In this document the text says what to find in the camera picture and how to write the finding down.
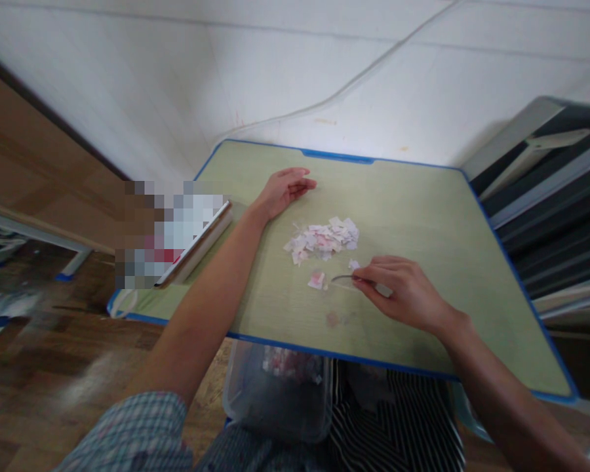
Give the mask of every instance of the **plaid shirt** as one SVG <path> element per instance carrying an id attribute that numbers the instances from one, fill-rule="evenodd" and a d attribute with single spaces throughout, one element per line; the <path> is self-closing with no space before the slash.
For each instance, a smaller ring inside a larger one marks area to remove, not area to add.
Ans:
<path id="1" fill-rule="evenodd" d="M 57 471 L 189 471 L 192 451 L 182 440 L 187 408 L 172 392 L 147 392 L 112 406 Z M 310 444 L 283 444 L 231 424 L 196 470 L 326 471 L 325 452 Z"/>
<path id="2" fill-rule="evenodd" d="M 58 471 L 188 471 L 182 440 L 187 408 L 172 392 L 135 395 L 112 406 Z"/>

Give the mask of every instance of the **desk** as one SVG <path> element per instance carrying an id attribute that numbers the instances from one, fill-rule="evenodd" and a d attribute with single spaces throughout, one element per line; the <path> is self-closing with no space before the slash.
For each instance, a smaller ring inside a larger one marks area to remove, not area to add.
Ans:
<path id="1" fill-rule="evenodd" d="M 198 179 L 224 184 L 234 223 L 186 285 L 141 291 L 129 318 L 166 323 L 268 176 L 294 166 L 310 168 L 319 186 L 268 225 L 231 337 L 455 379 L 433 336 L 388 319 L 359 292 L 307 286 L 315 269 L 331 277 L 348 273 L 350 258 L 364 266 L 375 255 L 396 254 L 419 262 L 441 295 L 472 317 L 490 349 L 539 397 L 576 397 L 474 193 L 453 168 L 225 141 Z M 358 249 L 293 265 L 283 250 L 293 222 L 327 224 L 333 216 L 356 223 Z M 341 322 L 331 326 L 329 313 Z"/>

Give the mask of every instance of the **striped pants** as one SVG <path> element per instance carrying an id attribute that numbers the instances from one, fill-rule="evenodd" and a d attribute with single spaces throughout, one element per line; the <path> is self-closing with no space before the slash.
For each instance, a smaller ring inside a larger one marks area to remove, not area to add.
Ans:
<path id="1" fill-rule="evenodd" d="M 446 382 L 332 361 L 327 447 L 348 471 L 462 471 Z"/>

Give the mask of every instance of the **left hand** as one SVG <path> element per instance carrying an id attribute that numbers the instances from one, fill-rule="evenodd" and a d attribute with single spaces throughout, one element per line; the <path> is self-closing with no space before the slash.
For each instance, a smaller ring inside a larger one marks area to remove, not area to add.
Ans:
<path id="1" fill-rule="evenodd" d="M 279 170 L 269 177 L 262 192 L 253 205 L 266 212 L 272 220 L 283 212 L 293 201 L 303 197 L 310 189 L 317 187 L 317 181 L 304 178 L 310 170 L 304 167 L 291 167 Z"/>

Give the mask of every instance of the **person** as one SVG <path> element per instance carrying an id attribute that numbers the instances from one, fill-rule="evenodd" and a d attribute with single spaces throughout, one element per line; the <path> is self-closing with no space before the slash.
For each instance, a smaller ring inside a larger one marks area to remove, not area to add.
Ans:
<path id="1" fill-rule="evenodd" d="M 265 226 L 317 187 L 307 174 L 308 169 L 289 168 L 269 178 L 188 290 L 124 400 L 100 418 L 58 470 L 191 469 L 192 452 L 182 441 L 188 408 L 234 320 Z M 470 317 L 439 296 L 416 262 L 375 257 L 354 276 L 354 285 L 384 315 L 443 344 L 473 408 L 513 469 L 590 471 L 574 440 L 489 350 Z M 393 292 L 385 297 L 372 283 Z M 285 444 L 232 424 L 218 435 L 197 469 L 463 469 L 444 382 L 391 370 L 386 381 L 395 396 L 381 402 L 379 424 L 374 421 L 377 413 L 359 409 L 354 392 L 346 387 L 333 398 L 326 442 Z"/>

